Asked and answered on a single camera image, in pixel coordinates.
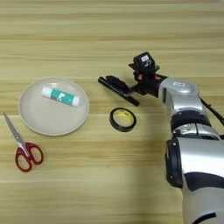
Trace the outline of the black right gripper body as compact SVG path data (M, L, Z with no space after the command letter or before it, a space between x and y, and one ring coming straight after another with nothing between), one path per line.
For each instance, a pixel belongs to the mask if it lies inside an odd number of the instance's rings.
M130 88L129 91L131 93L137 92L140 95L153 95L158 97L160 84L166 79L166 76L158 73L144 74L138 71L135 71L133 74L137 84Z

